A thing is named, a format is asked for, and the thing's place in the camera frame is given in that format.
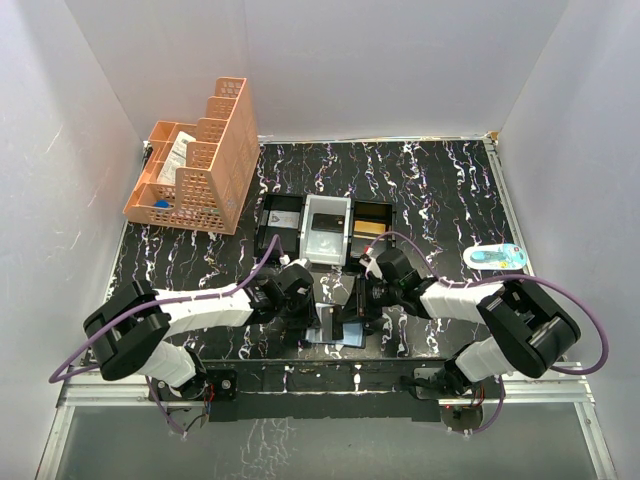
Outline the black leather card holder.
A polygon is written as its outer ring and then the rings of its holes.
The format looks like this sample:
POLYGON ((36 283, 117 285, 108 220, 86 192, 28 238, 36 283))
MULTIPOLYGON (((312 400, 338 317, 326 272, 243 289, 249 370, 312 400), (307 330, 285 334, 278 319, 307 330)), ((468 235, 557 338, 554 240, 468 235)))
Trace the black leather card holder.
POLYGON ((316 314, 319 323, 314 328, 308 328, 305 331, 304 340, 310 344, 363 349, 366 345, 364 325, 361 322, 339 322, 340 313, 340 305, 317 303, 316 314))

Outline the dark card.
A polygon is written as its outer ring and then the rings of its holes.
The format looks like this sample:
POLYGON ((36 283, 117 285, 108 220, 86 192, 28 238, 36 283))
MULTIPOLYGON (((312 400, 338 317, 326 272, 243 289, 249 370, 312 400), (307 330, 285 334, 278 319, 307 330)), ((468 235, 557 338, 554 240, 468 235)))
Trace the dark card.
POLYGON ((344 231, 345 216, 327 213, 315 213, 312 217, 313 231, 341 233, 344 231))

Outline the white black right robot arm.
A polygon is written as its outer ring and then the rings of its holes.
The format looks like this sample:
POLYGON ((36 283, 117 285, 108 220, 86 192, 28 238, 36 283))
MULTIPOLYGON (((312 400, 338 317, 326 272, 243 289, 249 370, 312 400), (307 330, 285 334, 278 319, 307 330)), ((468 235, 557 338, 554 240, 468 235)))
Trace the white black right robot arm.
POLYGON ((398 248, 372 258, 354 281, 338 324, 367 323, 399 306, 423 319, 454 319, 488 328, 490 335, 458 350, 428 378, 402 379, 406 388, 460 396, 489 377, 519 372, 539 378, 581 337, 571 316, 536 282, 515 278, 479 286, 447 286, 423 277, 398 248))

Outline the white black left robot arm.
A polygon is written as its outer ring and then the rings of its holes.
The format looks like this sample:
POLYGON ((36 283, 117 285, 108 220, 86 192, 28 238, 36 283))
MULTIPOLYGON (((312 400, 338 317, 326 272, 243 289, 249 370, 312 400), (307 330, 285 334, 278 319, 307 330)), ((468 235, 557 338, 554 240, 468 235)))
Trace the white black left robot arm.
POLYGON ((185 302, 172 304, 168 301, 173 292, 156 290, 146 280, 132 282, 83 323, 86 336, 92 337, 128 314, 91 345, 102 378, 116 381, 140 374, 164 382, 185 400, 202 397, 208 384, 203 362, 192 348, 168 339, 195 330, 267 324, 275 318, 292 329, 317 325, 310 265, 298 259, 240 289, 231 284, 227 289, 187 291, 185 302))

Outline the gold card in right bin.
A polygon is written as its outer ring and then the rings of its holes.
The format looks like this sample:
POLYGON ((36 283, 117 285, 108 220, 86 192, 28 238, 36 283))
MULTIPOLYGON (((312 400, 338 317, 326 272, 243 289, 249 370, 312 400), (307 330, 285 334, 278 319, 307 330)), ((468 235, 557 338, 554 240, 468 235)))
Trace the gold card in right bin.
POLYGON ((374 240, 387 231, 384 223, 356 220, 354 222, 353 237, 374 240))

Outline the card in left bin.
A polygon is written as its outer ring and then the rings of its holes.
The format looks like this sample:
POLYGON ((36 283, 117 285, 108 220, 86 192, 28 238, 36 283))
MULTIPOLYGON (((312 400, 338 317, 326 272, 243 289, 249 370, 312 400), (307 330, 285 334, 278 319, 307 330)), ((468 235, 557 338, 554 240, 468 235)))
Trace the card in left bin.
POLYGON ((276 228, 297 229, 299 225, 299 211, 272 210, 267 225, 276 228))

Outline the black right bin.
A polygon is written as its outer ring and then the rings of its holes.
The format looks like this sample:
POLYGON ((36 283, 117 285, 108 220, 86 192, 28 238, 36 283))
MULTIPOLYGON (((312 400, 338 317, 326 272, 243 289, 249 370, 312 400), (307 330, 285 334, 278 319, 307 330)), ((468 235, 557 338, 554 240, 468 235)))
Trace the black right bin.
POLYGON ((355 273, 362 268, 360 258, 368 248, 372 257, 395 246, 393 236, 385 236, 372 242, 382 233, 392 231, 395 226, 396 208, 391 203, 355 200, 351 208, 350 240, 345 269, 355 273))

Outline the black bin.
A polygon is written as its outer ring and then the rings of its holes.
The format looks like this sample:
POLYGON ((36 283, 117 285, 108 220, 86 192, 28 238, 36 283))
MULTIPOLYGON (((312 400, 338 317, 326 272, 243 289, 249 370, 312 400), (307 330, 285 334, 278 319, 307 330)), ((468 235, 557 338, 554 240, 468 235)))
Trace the black bin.
POLYGON ((305 197, 294 194, 268 193, 259 209, 254 235, 254 255, 261 258, 274 235, 278 235, 283 253, 291 260, 300 253, 300 234, 305 197))
POLYGON ((395 226, 396 208, 391 203, 355 200, 351 208, 350 240, 345 269, 355 273, 362 268, 360 258, 368 248, 372 257, 395 246, 393 236, 385 236, 372 242, 382 233, 392 231, 395 226))

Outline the white middle bin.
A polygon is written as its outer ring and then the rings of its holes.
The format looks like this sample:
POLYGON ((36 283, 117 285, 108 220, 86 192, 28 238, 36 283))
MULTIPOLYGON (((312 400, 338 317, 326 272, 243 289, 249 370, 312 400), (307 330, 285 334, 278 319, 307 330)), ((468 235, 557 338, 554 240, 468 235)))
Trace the white middle bin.
POLYGON ((318 265, 345 265, 350 222, 350 198, 307 195, 300 231, 300 256, 318 265))

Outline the black left bin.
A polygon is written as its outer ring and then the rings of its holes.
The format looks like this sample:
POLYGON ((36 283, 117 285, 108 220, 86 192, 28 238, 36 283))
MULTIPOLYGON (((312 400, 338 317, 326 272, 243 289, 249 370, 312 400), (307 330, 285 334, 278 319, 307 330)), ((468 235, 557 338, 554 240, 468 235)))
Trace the black left bin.
POLYGON ((254 255, 261 258, 274 235, 278 235, 283 253, 291 260, 300 253, 300 234, 305 197, 294 194, 268 193, 259 209, 254 235, 254 255))

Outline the blue white blister pack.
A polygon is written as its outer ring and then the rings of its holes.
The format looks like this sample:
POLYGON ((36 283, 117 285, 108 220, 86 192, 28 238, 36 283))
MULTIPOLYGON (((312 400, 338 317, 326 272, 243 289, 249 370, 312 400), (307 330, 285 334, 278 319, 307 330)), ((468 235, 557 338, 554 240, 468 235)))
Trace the blue white blister pack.
POLYGON ((463 252, 465 264, 475 270, 522 270, 528 263, 526 251, 513 243, 477 245, 463 252))

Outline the orange plastic desk organizer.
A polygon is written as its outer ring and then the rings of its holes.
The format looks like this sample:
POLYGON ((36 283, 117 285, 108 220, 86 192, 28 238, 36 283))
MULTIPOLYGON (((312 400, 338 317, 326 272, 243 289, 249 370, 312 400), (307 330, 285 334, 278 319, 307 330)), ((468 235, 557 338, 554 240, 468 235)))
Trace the orange plastic desk organizer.
POLYGON ((149 160, 123 210, 127 220, 233 235, 260 155, 249 81, 218 78, 203 117, 194 124, 159 121, 148 141, 149 160), (180 131, 196 140, 187 146, 175 184, 160 184, 157 176, 180 131), (156 209, 158 200, 173 207, 156 209))

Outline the white paper packet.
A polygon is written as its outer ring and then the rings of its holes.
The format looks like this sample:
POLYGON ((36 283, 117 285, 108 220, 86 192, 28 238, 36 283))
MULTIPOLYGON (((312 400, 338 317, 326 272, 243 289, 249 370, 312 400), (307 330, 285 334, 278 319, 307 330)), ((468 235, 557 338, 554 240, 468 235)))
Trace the white paper packet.
POLYGON ((164 161, 163 167, 157 176, 158 183, 175 184, 177 169, 186 166, 187 146, 195 140, 195 137, 184 131, 178 133, 164 161))

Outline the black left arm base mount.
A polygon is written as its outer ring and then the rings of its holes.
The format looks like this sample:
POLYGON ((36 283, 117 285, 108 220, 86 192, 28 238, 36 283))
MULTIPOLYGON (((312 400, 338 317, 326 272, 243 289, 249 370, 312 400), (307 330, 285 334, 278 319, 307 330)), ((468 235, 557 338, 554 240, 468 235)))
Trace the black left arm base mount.
POLYGON ((237 397, 238 374, 232 369, 208 368, 203 398, 206 403, 231 402, 237 397))

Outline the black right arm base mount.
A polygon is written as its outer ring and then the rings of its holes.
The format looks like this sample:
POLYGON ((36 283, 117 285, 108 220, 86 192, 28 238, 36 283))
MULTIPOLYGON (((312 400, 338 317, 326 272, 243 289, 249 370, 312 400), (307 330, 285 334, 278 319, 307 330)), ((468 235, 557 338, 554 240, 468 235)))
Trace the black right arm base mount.
POLYGON ((485 398, 498 398, 500 387, 493 380, 481 382, 467 380, 457 370, 442 368, 415 368, 409 375, 399 378, 399 388, 419 400, 461 399, 471 406, 480 405, 485 398))

